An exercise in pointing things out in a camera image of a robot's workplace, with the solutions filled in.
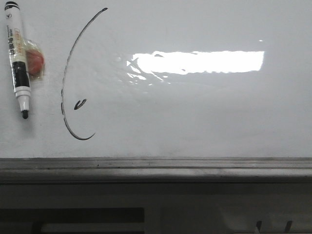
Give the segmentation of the red magnet taped to marker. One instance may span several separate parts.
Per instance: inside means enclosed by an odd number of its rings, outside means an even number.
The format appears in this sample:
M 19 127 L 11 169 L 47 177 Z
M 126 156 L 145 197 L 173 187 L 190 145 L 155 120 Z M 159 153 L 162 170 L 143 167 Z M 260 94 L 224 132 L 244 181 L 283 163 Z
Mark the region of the red magnet taped to marker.
M 27 70 L 31 79 L 42 79 L 45 69 L 45 59 L 39 45 L 32 40 L 23 39 L 26 52 Z

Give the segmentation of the white black whiteboard marker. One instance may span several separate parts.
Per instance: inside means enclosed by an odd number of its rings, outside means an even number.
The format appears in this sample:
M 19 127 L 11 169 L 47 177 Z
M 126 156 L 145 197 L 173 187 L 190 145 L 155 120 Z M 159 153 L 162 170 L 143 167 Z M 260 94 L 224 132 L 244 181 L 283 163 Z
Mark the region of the white black whiteboard marker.
M 22 118 L 28 119 L 31 87 L 20 7 L 16 2 L 8 1 L 5 3 L 4 12 L 14 94 L 19 103 Z

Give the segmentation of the white whiteboard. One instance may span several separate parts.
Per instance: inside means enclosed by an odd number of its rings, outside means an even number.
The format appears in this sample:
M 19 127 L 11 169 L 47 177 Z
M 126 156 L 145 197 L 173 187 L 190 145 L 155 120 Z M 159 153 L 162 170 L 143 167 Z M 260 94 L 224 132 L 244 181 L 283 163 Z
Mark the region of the white whiteboard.
M 0 16 L 1 157 L 311 157 L 309 0 L 20 0 L 29 117 Z

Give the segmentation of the grey aluminium whiteboard tray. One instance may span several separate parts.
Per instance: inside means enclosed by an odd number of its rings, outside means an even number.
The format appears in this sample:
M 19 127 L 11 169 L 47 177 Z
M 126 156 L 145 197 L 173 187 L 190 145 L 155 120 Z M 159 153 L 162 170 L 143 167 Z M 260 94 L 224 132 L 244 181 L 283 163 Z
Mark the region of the grey aluminium whiteboard tray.
M 3 158 L 3 184 L 311 182 L 309 157 Z

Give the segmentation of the white cabinet below whiteboard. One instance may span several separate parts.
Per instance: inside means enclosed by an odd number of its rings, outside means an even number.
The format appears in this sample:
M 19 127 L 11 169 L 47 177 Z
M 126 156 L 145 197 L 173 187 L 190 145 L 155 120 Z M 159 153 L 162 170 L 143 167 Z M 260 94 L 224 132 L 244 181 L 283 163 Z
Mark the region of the white cabinet below whiteboard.
M 3 234 L 309 234 L 312 186 L 2 185 Z

